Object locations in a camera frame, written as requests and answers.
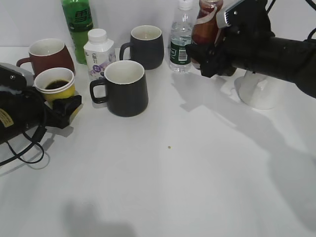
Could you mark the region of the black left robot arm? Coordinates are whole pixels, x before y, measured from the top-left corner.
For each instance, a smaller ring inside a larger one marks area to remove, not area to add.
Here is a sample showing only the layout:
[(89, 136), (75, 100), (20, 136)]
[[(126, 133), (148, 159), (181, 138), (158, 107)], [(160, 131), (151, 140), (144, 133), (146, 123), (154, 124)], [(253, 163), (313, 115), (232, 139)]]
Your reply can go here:
[(52, 105), (34, 87), (12, 94), (0, 93), (0, 142), (4, 143), (35, 126), (64, 129), (81, 106), (80, 95), (56, 99)]

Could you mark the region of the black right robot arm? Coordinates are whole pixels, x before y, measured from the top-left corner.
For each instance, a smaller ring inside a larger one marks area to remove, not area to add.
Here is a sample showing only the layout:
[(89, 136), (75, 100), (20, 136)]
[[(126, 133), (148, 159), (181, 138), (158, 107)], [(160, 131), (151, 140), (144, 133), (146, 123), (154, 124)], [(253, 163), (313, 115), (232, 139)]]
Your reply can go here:
[(232, 76), (244, 69), (295, 84), (316, 96), (316, 42), (275, 37), (273, 32), (227, 27), (223, 38), (207, 45), (189, 44), (187, 55), (205, 77)]

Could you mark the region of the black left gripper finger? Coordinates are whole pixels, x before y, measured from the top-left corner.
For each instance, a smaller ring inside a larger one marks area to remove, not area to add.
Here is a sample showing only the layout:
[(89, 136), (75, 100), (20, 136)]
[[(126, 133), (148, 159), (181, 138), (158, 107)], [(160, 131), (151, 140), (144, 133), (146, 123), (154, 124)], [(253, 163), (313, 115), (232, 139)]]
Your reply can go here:
[(82, 108), (82, 96), (75, 95), (65, 99), (56, 99), (52, 103), (52, 110), (60, 123), (71, 123)]

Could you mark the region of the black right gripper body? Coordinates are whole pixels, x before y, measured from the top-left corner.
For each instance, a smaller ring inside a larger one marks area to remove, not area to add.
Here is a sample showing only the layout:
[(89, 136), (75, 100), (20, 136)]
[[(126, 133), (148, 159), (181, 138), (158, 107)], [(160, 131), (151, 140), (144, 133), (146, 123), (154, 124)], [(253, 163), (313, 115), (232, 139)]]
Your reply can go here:
[(201, 75), (233, 75), (236, 71), (235, 62), (250, 64), (259, 48), (273, 36), (270, 24), (241, 24), (227, 27), (222, 41), (208, 51), (209, 55), (201, 64)]

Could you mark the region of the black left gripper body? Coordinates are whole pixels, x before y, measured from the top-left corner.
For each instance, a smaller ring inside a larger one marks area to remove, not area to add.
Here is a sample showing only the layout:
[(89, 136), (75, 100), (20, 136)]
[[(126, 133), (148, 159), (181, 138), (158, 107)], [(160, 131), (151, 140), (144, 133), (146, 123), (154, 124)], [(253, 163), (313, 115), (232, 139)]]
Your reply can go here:
[(70, 125), (69, 102), (53, 101), (51, 105), (45, 102), (45, 110), (47, 112), (48, 127), (56, 127), (64, 129)]

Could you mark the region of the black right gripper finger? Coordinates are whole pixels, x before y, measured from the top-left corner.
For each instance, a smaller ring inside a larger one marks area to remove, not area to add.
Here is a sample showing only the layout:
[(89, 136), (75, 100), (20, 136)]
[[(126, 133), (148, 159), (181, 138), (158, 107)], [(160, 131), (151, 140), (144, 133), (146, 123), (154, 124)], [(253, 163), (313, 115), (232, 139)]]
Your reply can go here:
[(187, 55), (190, 57), (193, 66), (202, 72), (209, 72), (209, 44), (188, 44), (186, 45)]

